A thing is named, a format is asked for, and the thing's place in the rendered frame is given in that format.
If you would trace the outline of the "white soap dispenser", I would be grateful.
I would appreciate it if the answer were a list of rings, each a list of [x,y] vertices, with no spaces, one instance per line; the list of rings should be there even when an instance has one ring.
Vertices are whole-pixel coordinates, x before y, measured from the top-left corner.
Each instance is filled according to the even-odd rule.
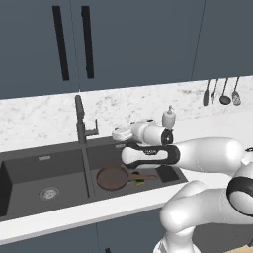
[[[176,121],[176,114],[172,106],[169,106],[169,109],[165,111],[162,115],[162,125],[167,129],[171,130]]]

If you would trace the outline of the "dark grey tap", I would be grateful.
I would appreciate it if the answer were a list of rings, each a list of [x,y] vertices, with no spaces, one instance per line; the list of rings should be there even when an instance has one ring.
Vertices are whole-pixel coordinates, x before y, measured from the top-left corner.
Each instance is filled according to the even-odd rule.
[[[76,129],[77,129],[77,136],[78,136],[78,142],[80,145],[86,145],[87,144],[87,137],[98,135],[98,121],[95,121],[95,128],[87,130],[84,123],[84,108],[82,104],[82,99],[80,95],[75,96],[75,109],[76,109],[76,117],[77,117],[77,123],[76,123]]]

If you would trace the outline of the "black flat square pad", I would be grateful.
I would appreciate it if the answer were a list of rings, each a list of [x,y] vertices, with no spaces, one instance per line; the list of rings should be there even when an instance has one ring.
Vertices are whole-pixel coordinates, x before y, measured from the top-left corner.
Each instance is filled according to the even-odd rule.
[[[156,171],[163,183],[168,183],[179,179],[179,176],[171,166],[160,166],[156,169]]]

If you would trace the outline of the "dark blue lower cupboard door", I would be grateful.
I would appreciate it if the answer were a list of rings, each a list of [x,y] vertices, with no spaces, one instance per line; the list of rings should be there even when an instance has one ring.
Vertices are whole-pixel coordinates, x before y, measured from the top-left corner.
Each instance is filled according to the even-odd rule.
[[[153,253],[165,234],[159,214],[156,209],[99,222],[100,253]]]
[[[95,225],[86,225],[0,246],[0,253],[98,253]]]

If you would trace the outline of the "dark hanging ladle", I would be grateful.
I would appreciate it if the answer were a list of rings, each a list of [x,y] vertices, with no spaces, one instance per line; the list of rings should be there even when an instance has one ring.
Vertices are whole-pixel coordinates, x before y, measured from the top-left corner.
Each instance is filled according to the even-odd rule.
[[[223,105],[228,105],[228,104],[231,102],[231,99],[230,99],[228,96],[226,96],[226,95],[224,94],[225,89],[226,89],[227,82],[228,82],[228,79],[225,79],[225,83],[224,83],[224,86],[223,86],[222,94],[221,94],[221,96],[219,97],[219,101],[220,101]]]

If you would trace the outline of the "grey hanging slotted spoon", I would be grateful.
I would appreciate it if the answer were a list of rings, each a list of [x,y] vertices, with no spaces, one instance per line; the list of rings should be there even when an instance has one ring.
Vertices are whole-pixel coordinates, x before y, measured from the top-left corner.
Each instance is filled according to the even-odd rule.
[[[236,79],[234,90],[233,90],[233,92],[231,94],[232,103],[233,103],[234,106],[240,106],[241,105],[240,95],[237,92],[238,81],[239,81],[239,77],[237,77],[237,79]]]

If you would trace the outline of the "dark grey double sink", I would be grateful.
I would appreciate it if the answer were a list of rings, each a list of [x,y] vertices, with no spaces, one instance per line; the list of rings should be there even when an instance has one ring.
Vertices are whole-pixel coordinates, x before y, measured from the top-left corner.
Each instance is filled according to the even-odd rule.
[[[179,179],[168,183],[161,181],[155,168],[148,168],[144,172],[157,180],[139,186],[129,182],[118,191],[105,191],[97,184],[97,174],[105,166],[120,166],[122,149],[120,143],[103,137],[85,146],[69,142],[0,153],[0,221],[187,181],[177,167],[172,168]]]

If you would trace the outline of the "grey hanging fork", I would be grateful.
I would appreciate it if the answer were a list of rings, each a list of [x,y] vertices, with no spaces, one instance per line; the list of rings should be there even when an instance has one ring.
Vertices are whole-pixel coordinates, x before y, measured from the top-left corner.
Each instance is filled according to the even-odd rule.
[[[214,88],[213,88],[213,91],[211,93],[211,104],[214,103],[214,98],[215,98],[215,91],[216,91],[216,86],[217,86],[217,83],[218,83],[218,78],[215,79],[215,84],[214,84]]]

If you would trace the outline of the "brown frying pan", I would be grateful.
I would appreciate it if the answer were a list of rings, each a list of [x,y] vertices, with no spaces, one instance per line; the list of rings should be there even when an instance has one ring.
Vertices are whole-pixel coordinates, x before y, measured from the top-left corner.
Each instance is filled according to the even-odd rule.
[[[123,167],[105,166],[97,174],[97,184],[106,191],[117,191],[134,180],[157,180],[156,175],[132,174]]]

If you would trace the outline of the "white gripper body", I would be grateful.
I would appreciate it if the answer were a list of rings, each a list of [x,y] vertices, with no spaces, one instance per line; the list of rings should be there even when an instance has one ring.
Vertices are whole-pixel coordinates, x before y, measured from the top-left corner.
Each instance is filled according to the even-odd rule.
[[[131,126],[117,127],[112,131],[112,138],[116,141],[126,141],[132,138]]]

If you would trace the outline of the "dark blue cupboard door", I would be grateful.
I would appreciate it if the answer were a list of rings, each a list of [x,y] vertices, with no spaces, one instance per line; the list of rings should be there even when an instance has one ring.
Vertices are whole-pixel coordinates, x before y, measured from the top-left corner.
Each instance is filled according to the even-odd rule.
[[[0,246],[0,253],[98,253],[95,225],[86,225]]]
[[[205,0],[69,0],[80,89],[192,79]],[[81,7],[90,7],[94,78],[87,78]]]
[[[62,80],[53,6],[61,10],[68,81]],[[78,90],[69,0],[0,0],[0,99]]]
[[[100,253],[153,253],[165,234],[159,214],[156,209],[99,222]]]
[[[206,0],[193,80],[253,75],[253,0]]]

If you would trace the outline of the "dark hanging spatula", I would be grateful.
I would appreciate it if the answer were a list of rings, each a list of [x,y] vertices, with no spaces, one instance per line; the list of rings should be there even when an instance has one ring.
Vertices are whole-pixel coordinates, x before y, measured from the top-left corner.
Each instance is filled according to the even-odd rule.
[[[208,80],[207,88],[205,90],[204,96],[203,96],[203,106],[207,106],[209,104],[209,87],[210,87],[211,80]]]

